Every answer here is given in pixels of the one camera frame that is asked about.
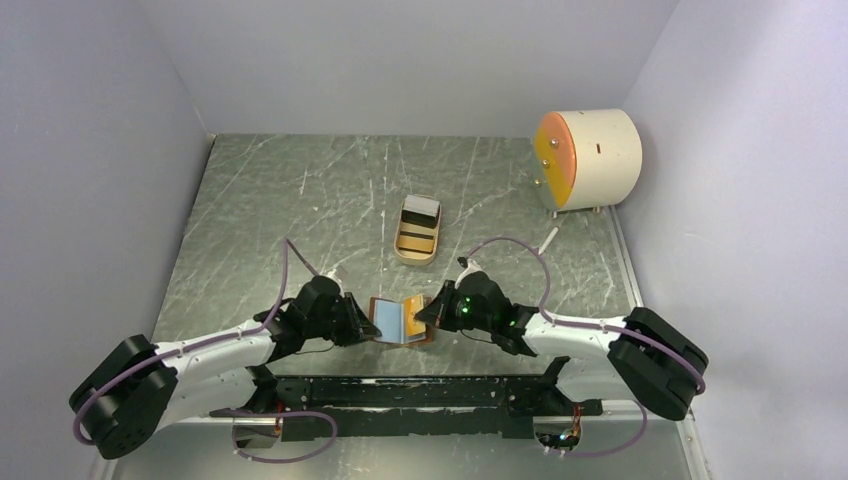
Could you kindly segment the brown leather card holder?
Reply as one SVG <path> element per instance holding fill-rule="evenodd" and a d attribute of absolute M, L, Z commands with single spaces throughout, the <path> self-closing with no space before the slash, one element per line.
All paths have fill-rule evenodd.
<path fill-rule="evenodd" d="M 432 300 L 422 294 L 402 301 L 372 297 L 369 302 L 369 320 L 379 330 L 373 341 L 393 346 L 412 347 L 433 341 L 433 328 L 415 319 L 415 315 Z"/>

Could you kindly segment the beige oval card tray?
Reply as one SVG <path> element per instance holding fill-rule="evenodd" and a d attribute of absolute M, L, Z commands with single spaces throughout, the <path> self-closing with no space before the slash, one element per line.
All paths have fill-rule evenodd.
<path fill-rule="evenodd" d="M 442 218 L 441 203 L 439 224 L 435 229 L 404 224 L 400 221 L 400 216 L 394 240 L 394 250 L 399 261 L 409 266 L 425 266 L 430 264 L 435 259 L 438 247 Z"/>

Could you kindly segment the black card divider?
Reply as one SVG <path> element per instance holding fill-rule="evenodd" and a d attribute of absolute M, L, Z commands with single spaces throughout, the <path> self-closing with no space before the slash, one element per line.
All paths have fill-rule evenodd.
<path fill-rule="evenodd" d="M 427 229 L 435 229 L 439 224 L 439 214 L 432 216 L 412 210 L 403 209 L 401 211 L 400 221 L 404 224 L 410 224 Z"/>

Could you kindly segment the stack of white cards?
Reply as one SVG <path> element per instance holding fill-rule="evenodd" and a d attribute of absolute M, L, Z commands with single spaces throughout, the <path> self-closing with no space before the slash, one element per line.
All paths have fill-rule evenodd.
<path fill-rule="evenodd" d="M 402 210 L 435 218 L 440 212 L 440 202 L 431 197 L 409 194 L 403 202 Z"/>

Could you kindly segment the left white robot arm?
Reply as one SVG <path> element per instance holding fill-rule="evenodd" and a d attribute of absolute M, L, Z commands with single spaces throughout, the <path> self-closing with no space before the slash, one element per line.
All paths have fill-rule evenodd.
<path fill-rule="evenodd" d="M 298 354 L 310 339 L 348 347 L 380 334 L 352 293 L 318 275 L 295 297 L 279 296 L 270 309 L 226 330 L 176 342 L 125 339 L 71 395 L 73 433 L 116 459 L 190 417 L 293 414 L 269 364 Z"/>

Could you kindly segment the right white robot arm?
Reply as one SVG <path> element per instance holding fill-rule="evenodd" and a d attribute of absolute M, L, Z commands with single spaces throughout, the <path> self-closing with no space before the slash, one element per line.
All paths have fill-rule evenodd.
<path fill-rule="evenodd" d="M 576 402 L 633 400 L 651 413 L 679 421 L 701 393 L 705 352 L 646 307 L 625 316 L 583 318 L 511 302 L 482 271 L 447 281 L 415 315 L 440 330 L 481 330 L 512 355 L 565 360 L 539 391 L 550 413 Z"/>

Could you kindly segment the white pen on table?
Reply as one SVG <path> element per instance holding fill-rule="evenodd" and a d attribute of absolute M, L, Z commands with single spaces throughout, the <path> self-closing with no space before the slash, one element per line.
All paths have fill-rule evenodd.
<path fill-rule="evenodd" d="M 537 253 L 539 255 L 543 255 L 548 250 L 552 241 L 555 239 L 559 231 L 560 228 L 558 226 L 555 226 L 550 230 L 550 232 L 546 235 L 543 242 L 539 245 L 537 249 Z"/>

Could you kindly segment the cream cylindrical cabinet orange door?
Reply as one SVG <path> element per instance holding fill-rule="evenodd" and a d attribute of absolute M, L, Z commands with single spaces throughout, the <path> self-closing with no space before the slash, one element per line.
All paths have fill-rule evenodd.
<path fill-rule="evenodd" d="M 637 128 L 621 109 L 548 112 L 533 148 L 531 178 L 552 216 L 619 204 L 635 187 L 643 162 Z"/>

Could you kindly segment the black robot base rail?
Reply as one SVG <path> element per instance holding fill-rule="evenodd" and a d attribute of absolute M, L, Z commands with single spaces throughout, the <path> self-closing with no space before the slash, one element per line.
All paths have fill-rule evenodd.
<path fill-rule="evenodd" d="M 341 437 L 498 434 L 532 439 L 542 417 L 599 416 L 597 399 L 575 403 L 555 386 L 566 363 L 558 357 L 542 374 L 452 376 L 295 376 L 249 368 L 254 389 L 237 403 L 261 414 L 316 411 L 334 419 L 301 418 L 282 423 L 285 441 L 337 433 Z"/>

